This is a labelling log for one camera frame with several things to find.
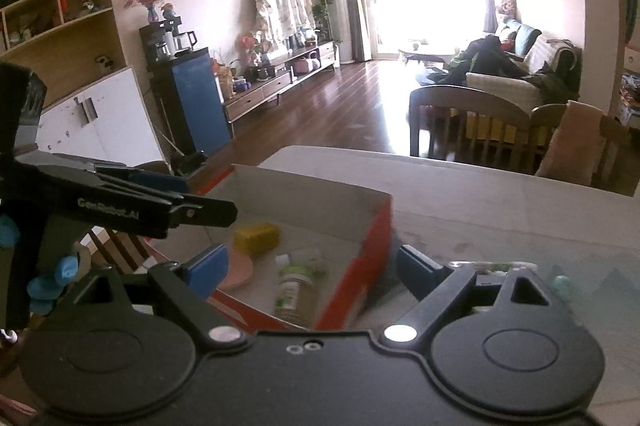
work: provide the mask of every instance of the white tabletop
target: white tabletop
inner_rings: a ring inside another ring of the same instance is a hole
[[[261,164],[393,196],[403,241],[439,261],[531,261],[569,276],[607,369],[594,403],[640,397],[640,201],[469,165],[293,146]]]

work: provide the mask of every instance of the orange cloth on chair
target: orange cloth on chair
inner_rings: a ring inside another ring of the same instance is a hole
[[[569,101],[536,176],[589,186],[602,152],[601,121],[598,108]]]

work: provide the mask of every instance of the flower vase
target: flower vase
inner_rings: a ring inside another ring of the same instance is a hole
[[[146,8],[147,16],[146,16],[146,20],[149,23],[155,23],[156,21],[158,21],[160,18],[158,17],[158,13],[156,12],[156,9],[154,8],[154,6],[150,6]]]

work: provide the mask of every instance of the bottle label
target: bottle label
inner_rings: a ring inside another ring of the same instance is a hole
[[[276,309],[284,311],[294,311],[298,307],[298,296],[300,294],[300,283],[297,281],[286,281],[280,284],[280,293],[276,301]]]

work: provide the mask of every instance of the sofa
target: sofa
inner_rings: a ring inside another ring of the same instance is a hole
[[[578,63],[578,51],[569,41],[558,40],[516,20],[500,24],[496,35],[504,35],[505,30],[514,36],[513,52],[508,54],[527,75],[534,75],[548,63],[570,91],[577,91],[573,72]],[[536,86],[517,78],[467,73],[466,85],[507,99],[528,113],[545,104]]]

